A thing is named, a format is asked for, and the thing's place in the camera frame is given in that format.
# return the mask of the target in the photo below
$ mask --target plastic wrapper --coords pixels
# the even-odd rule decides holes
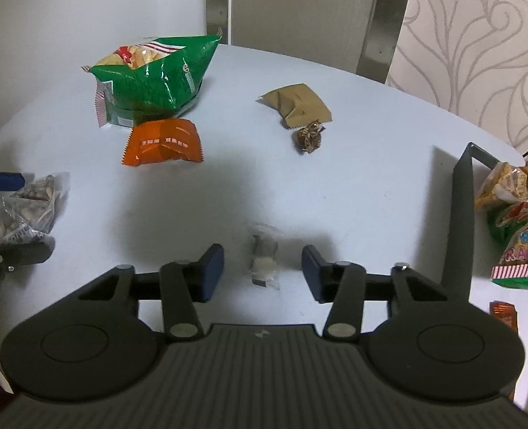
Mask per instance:
[[[60,194],[54,176],[26,184],[0,203],[0,245],[30,243],[44,238],[53,227]]]
[[[510,327],[516,334],[518,333],[518,312],[512,303],[505,301],[491,301],[490,313],[495,318],[500,319],[504,324]],[[508,396],[510,400],[514,400],[514,389],[511,390]]]
[[[302,152],[312,153],[322,146],[322,127],[318,120],[296,132],[296,143]]]
[[[97,79],[99,125],[133,127],[180,115],[195,99],[218,36],[172,37],[117,48],[84,69]]]
[[[482,184],[475,206],[477,209],[491,209],[527,200],[528,163],[526,166],[498,163]]]
[[[259,224],[254,230],[252,249],[252,283],[260,287],[279,289],[277,282],[276,253],[279,247],[279,231],[272,226]]]
[[[203,160],[196,127],[187,119],[162,119],[134,127],[122,163],[140,166],[172,159]]]
[[[491,280],[504,287],[528,289],[528,202],[492,209],[487,222],[492,237],[506,246]]]

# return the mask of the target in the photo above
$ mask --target green snack bag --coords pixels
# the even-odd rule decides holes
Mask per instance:
[[[492,282],[528,289],[528,201],[488,212],[492,237],[506,245],[498,266],[492,269]]]
[[[133,127],[193,106],[219,36],[160,38],[119,47],[84,70],[97,79],[99,125]]]

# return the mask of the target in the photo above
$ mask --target orange packet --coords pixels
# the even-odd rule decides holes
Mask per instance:
[[[125,166],[140,166],[171,159],[196,163],[203,160],[198,132],[187,119],[161,119],[134,127],[122,163]]]
[[[490,313],[492,316],[500,319],[508,327],[518,333],[518,313],[515,306],[512,303],[506,303],[505,301],[491,301],[490,302]],[[515,388],[512,389],[508,398],[514,400]]]

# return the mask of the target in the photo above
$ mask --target clear plastic bag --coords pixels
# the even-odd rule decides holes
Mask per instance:
[[[476,209],[492,209],[497,206],[528,200],[528,163],[512,166],[498,163],[490,172],[476,197]]]
[[[279,247],[279,230],[266,224],[258,224],[254,230],[252,251],[252,283],[260,287],[279,289],[277,282],[276,253]]]
[[[3,197],[0,203],[0,245],[30,243],[49,234],[59,194],[54,176],[46,176]]]

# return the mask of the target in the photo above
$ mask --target metal screw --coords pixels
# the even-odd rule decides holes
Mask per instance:
[[[345,339],[355,334],[357,329],[346,322],[336,322],[327,328],[327,333],[337,339]]]
[[[198,332],[198,328],[190,322],[179,322],[169,329],[169,332],[173,337],[180,339],[187,339],[194,337]]]

